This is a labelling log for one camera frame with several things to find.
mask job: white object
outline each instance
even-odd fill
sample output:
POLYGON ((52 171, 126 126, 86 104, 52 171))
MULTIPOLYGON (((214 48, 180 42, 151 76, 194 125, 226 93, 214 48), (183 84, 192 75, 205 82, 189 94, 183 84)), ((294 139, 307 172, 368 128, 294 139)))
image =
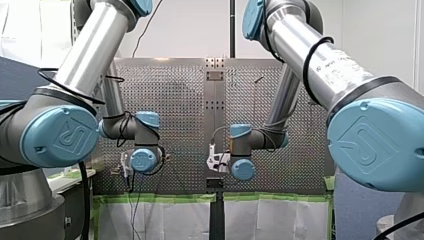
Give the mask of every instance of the white object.
POLYGON ((206 161, 208 168, 215 172, 228 173, 228 164, 230 162, 230 153, 216 153, 215 144, 209 144, 209 157, 206 161))

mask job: black stripe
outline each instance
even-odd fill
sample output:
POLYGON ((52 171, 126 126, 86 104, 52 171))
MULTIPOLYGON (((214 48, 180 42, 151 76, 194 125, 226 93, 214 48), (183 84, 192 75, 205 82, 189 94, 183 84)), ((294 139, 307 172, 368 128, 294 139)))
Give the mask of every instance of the black stripe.
POLYGON ((159 146, 159 144, 154 143, 154 144, 139 144, 139 143, 135 143, 134 146, 136 147, 157 147, 159 146))
POLYGON ((399 79, 395 77, 380 77, 377 78, 371 82, 365 83, 355 90, 353 90, 351 93, 349 93, 346 97, 344 97, 340 102, 338 102, 333 109, 331 109, 331 113, 329 114, 327 118, 327 126, 330 124, 331 118, 336 114, 340 109, 342 109, 344 106, 348 105, 349 103, 355 101, 357 98, 362 96, 364 93, 367 93, 371 91, 374 88, 380 87, 385 84, 389 83, 395 83, 400 82, 399 79))
POLYGON ((32 95, 44 95, 44 96, 48 96, 48 97, 54 97, 54 98, 58 98, 61 99, 63 101, 72 103, 74 105, 83 107, 85 109, 87 109, 91 114, 93 114, 94 116, 97 115, 96 110, 91 107, 90 105, 88 105, 86 102, 73 97, 69 94, 57 91, 57 90, 53 90, 53 89, 49 89, 49 88, 36 88, 34 90, 34 92, 32 93, 32 95))
POLYGON ((251 157, 252 154, 249 155, 238 155, 238 154, 231 154, 231 157, 251 157))
POLYGON ((38 169, 38 167, 34 167, 30 165, 22 165, 22 166, 11 167, 11 168, 0 168, 0 176, 29 172, 36 169, 38 169))
POLYGON ((120 114, 120 115, 116 115, 116 116, 108 116, 108 117, 103 117, 103 119, 114 119, 114 118, 120 118, 122 116, 125 116, 125 113, 120 114))

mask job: white curtain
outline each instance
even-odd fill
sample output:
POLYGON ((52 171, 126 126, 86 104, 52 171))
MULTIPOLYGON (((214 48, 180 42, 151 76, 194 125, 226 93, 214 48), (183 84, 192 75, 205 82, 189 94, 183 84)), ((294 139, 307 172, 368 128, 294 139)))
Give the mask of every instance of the white curtain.
POLYGON ((1 57, 57 68, 72 30, 71 0, 0 0, 1 57))

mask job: vertical metal pole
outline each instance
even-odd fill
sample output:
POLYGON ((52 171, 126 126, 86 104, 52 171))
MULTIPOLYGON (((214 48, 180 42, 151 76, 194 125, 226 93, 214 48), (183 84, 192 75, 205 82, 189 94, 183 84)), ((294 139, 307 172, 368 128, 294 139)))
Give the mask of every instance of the vertical metal pole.
POLYGON ((230 58, 236 57, 236 0, 230 0, 230 58))

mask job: green tape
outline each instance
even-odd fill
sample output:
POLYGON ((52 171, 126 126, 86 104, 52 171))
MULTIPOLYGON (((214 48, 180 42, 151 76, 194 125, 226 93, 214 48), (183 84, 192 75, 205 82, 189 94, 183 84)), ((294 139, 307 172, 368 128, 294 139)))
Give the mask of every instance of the green tape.
POLYGON ((99 222, 100 222, 100 207, 101 203, 99 201, 94 201, 93 199, 93 222, 94 222, 94 240, 99 240, 99 222))
MULTIPOLYGON (((95 172, 95 171, 88 169, 87 173, 90 173, 90 172, 95 172)), ((60 177, 60 176, 62 176, 62 173, 56 173, 56 174, 50 175, 48 177, 48 179, 53 179, 53 178, 57 178, 57 177, 60 177)), ((65 175, 63 175, 63 177, 64 178, 81 178, 81 172, 80 171, 70 171, 70 172, 66 173, 65 175)))
POLYGON ((324 177, 324 181, 325 181, 325 187, 327 188, 327 190, 334 191, 336 177, 335 176, 324 177))
POLYGON ((194 194, 194 195, 159 195, 151 193, 132 193, 114 196, 94 196, 93 201, 98 204, 112 203, 205 203, 215 201, 213 194, 194 194))
POLYGON ((224 193, 224 201, 281 200, 293 202, 329 202, 327 195, 298 195, 285 193, 224 193))

